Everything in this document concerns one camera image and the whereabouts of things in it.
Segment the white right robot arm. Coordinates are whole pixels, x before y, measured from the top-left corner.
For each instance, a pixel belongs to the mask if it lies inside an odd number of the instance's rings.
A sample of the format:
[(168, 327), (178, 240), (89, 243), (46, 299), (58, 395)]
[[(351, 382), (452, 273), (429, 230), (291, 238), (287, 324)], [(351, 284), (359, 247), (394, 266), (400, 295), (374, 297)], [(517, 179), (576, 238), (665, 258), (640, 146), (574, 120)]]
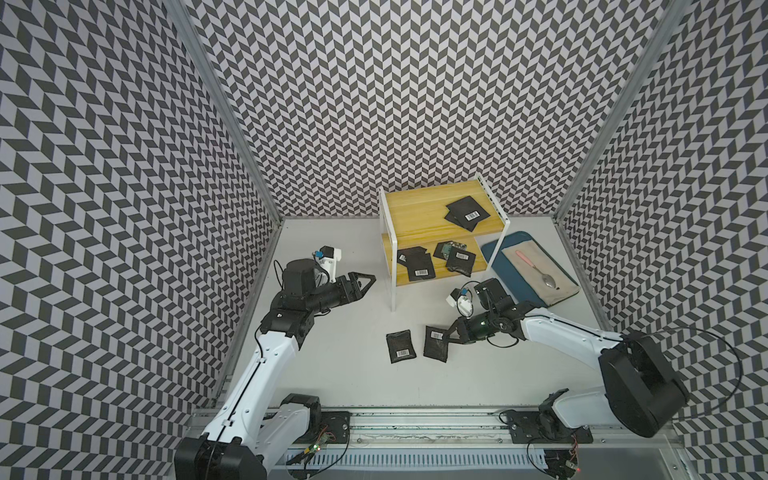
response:
[(503, 422), (512, 431), (529, 429), (542, 440), (564, 442), (580, 430), (605, 426), (651, 438), (687, 405), (688, 389), (650, 336), (588, 328), (529, 301), (516, 302), (496, 278), (476, 283), (473, 290), (482, 313), (463, 310), (450, 327), (426, 336), (441, 350), (440, 360), (446, 360), (451, 344), (468, 345), (503, 334), (516, 343), (557, 350), (601, 375), (598, 387), (550, 394), (536, 414), (505, 412)]

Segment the green label tea bag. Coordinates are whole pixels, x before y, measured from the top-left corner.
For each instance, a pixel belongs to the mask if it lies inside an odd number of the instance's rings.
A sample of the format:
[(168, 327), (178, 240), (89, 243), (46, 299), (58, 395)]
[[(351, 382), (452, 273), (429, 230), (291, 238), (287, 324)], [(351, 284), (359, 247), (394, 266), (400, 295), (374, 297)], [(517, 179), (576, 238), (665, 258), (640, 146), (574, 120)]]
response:
[(453, 225), (459, 226), (463, 228), (464, 230), (467, 230), (469, 232), (473, 232), (477, 225), (479, 224), (479, 221), (466, 221), (466, 220), (460, 220), (458, 217), (453, 215), (451, 212), (448, 212), (444, 219)]

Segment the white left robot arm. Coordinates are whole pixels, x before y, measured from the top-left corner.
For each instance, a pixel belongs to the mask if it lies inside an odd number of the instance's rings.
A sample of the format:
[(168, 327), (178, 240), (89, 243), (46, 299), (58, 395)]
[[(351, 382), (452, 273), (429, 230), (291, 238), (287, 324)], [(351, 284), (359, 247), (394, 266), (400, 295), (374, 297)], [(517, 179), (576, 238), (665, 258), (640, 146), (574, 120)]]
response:
[(291, 394), (273, 416), (267, 411), (316, 318), (363, 299), (376, 282), (372, 274), (337, 275), (338, 261), (336, 251), (325, 247), (309, 258), (274, 265), (280, 290), (255, 334), (256, 349), (203, 432), (179, 444), (176, 478), (265, 479), (297, 440), (320, 436), (316, 396)]

